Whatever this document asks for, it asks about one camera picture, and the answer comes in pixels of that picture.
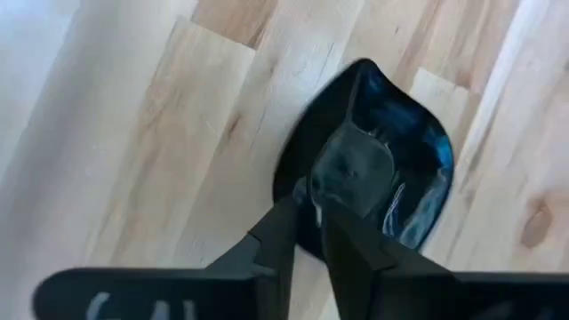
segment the wood grain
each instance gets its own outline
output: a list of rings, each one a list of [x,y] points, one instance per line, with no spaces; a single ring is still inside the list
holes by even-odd
[[[62,268],[215,260],[272,205],[306,104],[359,57],[451,135],[453,189],[423,254],[569,270],[565,0],[4,2],[6,319],[30,318]],[[295,258],[291,319],[338,318],[323,264]]]

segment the glossy black surface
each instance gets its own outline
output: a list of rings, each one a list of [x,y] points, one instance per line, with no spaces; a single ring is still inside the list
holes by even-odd
[[[308,106],[276,168],[273,197],[294,193],[302,211],[298,242],[321,259],[315,204],[322,196],[418,250],[452,179],[453,152],[442,125],[372,61],[359,60]]]

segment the wooden floor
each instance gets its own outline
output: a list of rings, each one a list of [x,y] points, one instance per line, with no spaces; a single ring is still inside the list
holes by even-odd
[[[197,268],[271,206],[306,103],[358,57],[458,159],[424,253],[569,271],[566,0],[3,0],[0,310],[83,265]],[[296,254],[291,319],[337,318]]]

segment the wood knot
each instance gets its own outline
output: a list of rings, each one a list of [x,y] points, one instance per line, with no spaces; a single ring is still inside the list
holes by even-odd
[[[530,203],[530,216],[525,223],[520,243],[532,249],[545,240],[549,227],[553,222],[553,214],[545,200],[535,200]]]

